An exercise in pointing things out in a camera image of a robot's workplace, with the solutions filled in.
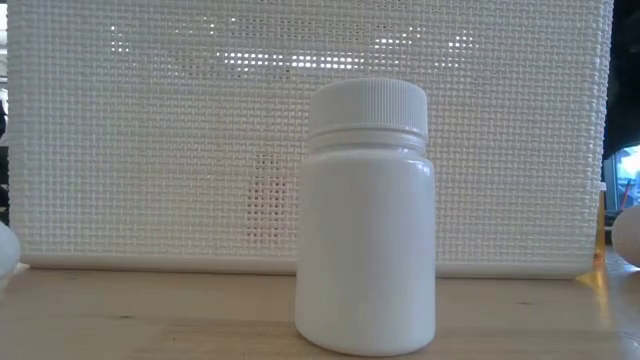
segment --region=wooden table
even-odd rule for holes
[[[439,280],[409,359],[640,359],[640,272],[609,254],[578,281]],[[0,359],[333,359],[293,326],[295,279],[28,270],[0,300]]]

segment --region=bottle neck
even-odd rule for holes
[[[380,149],[422,155],[426,139],[411,131],[397,129],[340,129],[315,134],[308,140],[309,152],[345,149]]]

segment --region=bottle body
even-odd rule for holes
[[[427,345],[435,331],[432,164],[400,146],[357,146],[312,154],[300,176],[300,333],[354,355]]]

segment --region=white grid panel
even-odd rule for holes
[[[430,97],[441,275],[595,234],[611,0],[11,4],[11,221],[41,266],[292,271],[310,93]]]

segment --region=light wood surface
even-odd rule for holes
[[[438,280],[437,332],[409,359],[640,359],[640,272]],[[0,300],[0,359],[333,359],[292,324],[295,278],[27,270]]]

